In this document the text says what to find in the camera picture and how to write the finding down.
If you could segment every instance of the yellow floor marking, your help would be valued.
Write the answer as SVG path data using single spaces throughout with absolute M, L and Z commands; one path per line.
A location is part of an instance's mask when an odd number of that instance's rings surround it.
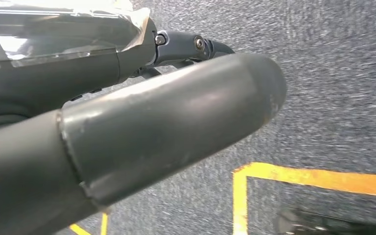
M 101 235 L 107 235 L 107 214 L 103 213 L 103 218 L 101 219 Z
M 78 225 L 76 224 L 72 224 L 70 225 L 70 229 L 73 230 L 73 232 L 75 232 L 76 234 L 78 235 L 91 235 L 90 233 L 88 233 L 86 230 L 80 228 Z
M 376 196 L 376 175 L 251 163 L 233 172 L 233 235 L 247 235 L 247 177 Z
M 107 222 L 108 222 L 108 215 L 106 213 L 103 213 L 102 218 L 101 218 L 100 235 L 107 235 Z M 70 229 L 73 232 L 75 232 L 77 235 L 91 235 L 91 233 L 82 229 L 77 224 L 70 225 Z

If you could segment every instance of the plastic wrap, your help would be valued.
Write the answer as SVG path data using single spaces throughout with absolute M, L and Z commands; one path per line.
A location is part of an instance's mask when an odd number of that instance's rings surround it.
M 143 43 L 148 8 L 66 2 L 0 0 L 0 66 L 117 53 Z

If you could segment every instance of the bolt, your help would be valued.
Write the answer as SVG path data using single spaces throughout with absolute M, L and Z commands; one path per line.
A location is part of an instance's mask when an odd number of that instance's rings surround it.
M 163 35 L 159 34 L 159 35 L 156 35 L 155 37 L 155 44 L 156 45 L 162 45 L 162 44 L 165 44 L 166 42 L 166 39 Z
M 204 40 L 200 36 L 195 37 L 194 42 L 198 50 L 204 50 Z

